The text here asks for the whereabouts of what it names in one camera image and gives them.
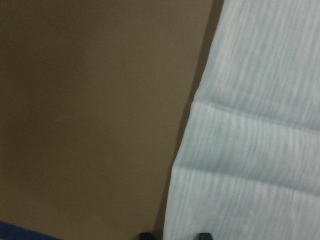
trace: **black object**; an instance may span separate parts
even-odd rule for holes
[[[155,236],[151,232],[140,233],[139,240],[156,240]],[[199,233],[199,240],[214,240],[210,233]]]
[[[210,233],[199,233],[199,240],[214,240]]]
[[[143,232],[140,233],[139,240],[156,240],[156,238],[151,232]]]

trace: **light blue fabric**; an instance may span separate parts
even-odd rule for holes
[[[320,0],[225,0],[164,240],[320,240]]]

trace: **crease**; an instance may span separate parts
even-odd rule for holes
[[[310,133],[310,134],[314,134],[314,135],[319,135],[320,134],[320,130],[318,129],[315,129],[315,128],[311,128],[311,127],[297,127],[297,125],[299,126],[299,124],[297,123],[297,125],[290,125],[290,124],[285,124],[283,123],[283,121],[280,121],[280,120],[277,120],[277,119],[274,119],[274,118],[267,118],[267,117],[264,117],[262,115],[256,115],[256,114],[252,114],[252,113],[249,113],[247,111],[243,111],[243,110],[238,110],[234,107],[231,107],[231,106],[228,106],[226,104],[223,104],[223,103],[213,103],[213,102],[209,102],[209,101],[203,101],[203,100],[194,100],[192,102],[192,105],[193,104],[203,104],[205,106],[208,106],[212,109],[215,109],[215,110],[218,110],[218,111],[222,111],[222,112],[225,112],[225,113],[228,113],[228,114],[231,114],[231,115],[236,115],[236,116],[239,116],[239,117],[242,117],[242,118],[250,118],[252,120],[255,120],[255,121],[260,121],[260,122],[264,122],[264,123],[267,123],[267,124],[274,124],[274,125],[278,125],[280,127],[284,127],[284,128],[288,128],[288,129],[294,129],[294,130],[297,130],[297,131],[301,131],[301,132],[306,132],[306,133]]]
[[[316,198],[320,197],[320,192],[313,192],[311,190],[305,189],[305,187],[294,187],[294,186],[290,186],[288,184],[272,182],[272,181],[267,180],[267,179],[259,179],[257,177],[243,176],[243,175],[239,175],[239,174],[231,174],[231,173],[228,173],[228,172],[206,170],[206,169],[202,169],[202,168],[199,168],[199,167],[194,168],[194,167],[183,165],[183,164],[180,164],[180,163],[175,164],[172,169],[176,169],[176,168],[183,168],[183,169],[186,169],[186,170],[195,170],[195,171],[200,171],[200,172],[203,172],[203,173],[206,173],[206,174],[211,174],[211,175],[217,174],[217,175],[227,176],[227,177],[231,177],[231,178],[242,179],[242,180],[245,180],[245,181],[256,182],[256,183],[260,183],[260,184],[264,184],[264,185],[269,185],[269,186],[272,186],[272,187],[284,188],[286,190],[302,193],[302,194],[305,194],[305,195],[310,195],[310,196],[313,196],[313,197],[316,197]]]

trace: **blue edge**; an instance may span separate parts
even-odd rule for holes
[[[0,221],[0,239],[4,240],[60,240],[42,233]]]

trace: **white fabric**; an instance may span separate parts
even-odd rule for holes
[[[164,240],[320,240],[320,0],[225,0]]]

